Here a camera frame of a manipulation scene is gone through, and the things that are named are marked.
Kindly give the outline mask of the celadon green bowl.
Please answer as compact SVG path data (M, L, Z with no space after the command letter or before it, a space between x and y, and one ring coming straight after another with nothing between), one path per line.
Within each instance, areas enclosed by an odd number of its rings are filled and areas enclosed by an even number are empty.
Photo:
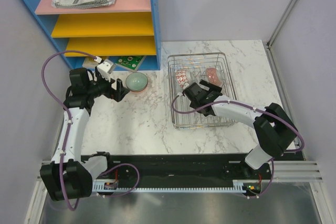
M143 89L148 85L148 78L143 73L135 72L127 76L125 83L127 88Z

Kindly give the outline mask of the black white floral bowl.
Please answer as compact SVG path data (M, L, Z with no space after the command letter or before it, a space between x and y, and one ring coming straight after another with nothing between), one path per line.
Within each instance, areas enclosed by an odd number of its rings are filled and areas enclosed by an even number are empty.
M209 83L219 87L222 85L222 82L217 74L216 68L207 68L205 72Z

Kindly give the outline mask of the red diamond pattern bowl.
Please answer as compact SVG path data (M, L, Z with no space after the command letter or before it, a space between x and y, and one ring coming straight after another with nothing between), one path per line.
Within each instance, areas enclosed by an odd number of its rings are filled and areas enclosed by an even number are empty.
M177 69L175 71L176 86L183 89L187 83L189 83L190 75L186 69Z

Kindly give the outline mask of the pink bowl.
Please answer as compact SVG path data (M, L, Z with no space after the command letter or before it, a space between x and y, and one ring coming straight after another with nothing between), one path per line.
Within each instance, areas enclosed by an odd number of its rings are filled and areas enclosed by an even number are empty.
M146 87L143 88L143 89L138 89L138 90L136 90L136 89L131 89L131 88L128 88L128 89L129 89L130 92L132 92L132 93L141 93L141 92L143 92L143 91L146 90Z

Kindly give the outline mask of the chrome wire dish rack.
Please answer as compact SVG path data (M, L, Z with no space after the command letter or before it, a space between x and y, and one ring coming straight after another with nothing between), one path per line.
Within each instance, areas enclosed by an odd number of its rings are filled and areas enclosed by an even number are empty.
M186 113L214 102L221 94L237 99L230 66L223 52L170 55L167 64L170 98L174 103L171 115L175 128L195 129L236 123L232 119L216 116L211 107Z

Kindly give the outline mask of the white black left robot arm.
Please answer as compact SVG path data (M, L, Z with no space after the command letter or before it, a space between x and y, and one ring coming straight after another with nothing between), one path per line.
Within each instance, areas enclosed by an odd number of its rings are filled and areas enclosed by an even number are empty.
M59 143L50 164L40 169L53 201L89 197L96 178L114 175L115 165L108 161L107 152L98 152L87 161L81 159L83 135L95 98L104 96L120 102L129 93L121 79L106 80L99 72L86 68L70 70L69 78L71 85L61 103L64 123Z

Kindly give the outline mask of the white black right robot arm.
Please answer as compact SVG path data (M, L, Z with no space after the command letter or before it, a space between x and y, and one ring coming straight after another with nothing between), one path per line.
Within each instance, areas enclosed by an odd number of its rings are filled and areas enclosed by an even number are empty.
M291 119L276 103L262 107L232 100L220 87L204 80L185 84L182 94L189 99L192 113L231 119L255 130L258 145L240 166L245 178L254 178L264 163L281 157L299 136Z

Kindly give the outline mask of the green white book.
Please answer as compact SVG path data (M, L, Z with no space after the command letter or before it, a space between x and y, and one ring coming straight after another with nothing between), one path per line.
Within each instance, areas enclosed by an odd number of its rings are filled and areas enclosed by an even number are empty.
M146 56L120 56L116 65L131 72L137 72Z

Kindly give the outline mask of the yellow white book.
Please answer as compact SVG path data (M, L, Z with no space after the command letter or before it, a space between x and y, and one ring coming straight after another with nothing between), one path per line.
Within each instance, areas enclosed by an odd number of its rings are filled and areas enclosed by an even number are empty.
M84 68L94 69L96 66L98 66L98 65L100 64L100 62L101 62L102 60L106 60L106 59L108 59L108 58L109 58L109 57L101 57L100 60L96 61L96 60L94 60L94 59L91 58L91 57L85 57L82 66L83 66Z

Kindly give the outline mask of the blue pink yellow shelf unit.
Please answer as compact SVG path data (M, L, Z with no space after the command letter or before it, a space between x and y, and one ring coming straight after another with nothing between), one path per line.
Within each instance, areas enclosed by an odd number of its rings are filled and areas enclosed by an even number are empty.
M159 70L161 31L158 0L116 0L111 6L92 9L58 9L52 0L23 0L55 46L64 51L70 68L80 68L85 56L144 56L140 71Z

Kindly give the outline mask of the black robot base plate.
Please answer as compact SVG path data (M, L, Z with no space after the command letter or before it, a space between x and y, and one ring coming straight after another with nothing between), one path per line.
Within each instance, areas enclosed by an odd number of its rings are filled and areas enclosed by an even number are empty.
M245 154L110 155L108 169L100 175L117 179L122 186L211 187L231 186L234 180L266 181L269 164L253 170L243 163Z

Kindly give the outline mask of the aluminium frame rail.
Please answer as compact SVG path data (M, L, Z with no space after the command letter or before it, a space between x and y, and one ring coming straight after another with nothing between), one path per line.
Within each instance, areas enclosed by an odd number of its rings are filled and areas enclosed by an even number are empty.
M273 180L282 183L321 182L322 176L315 161L275 161Z

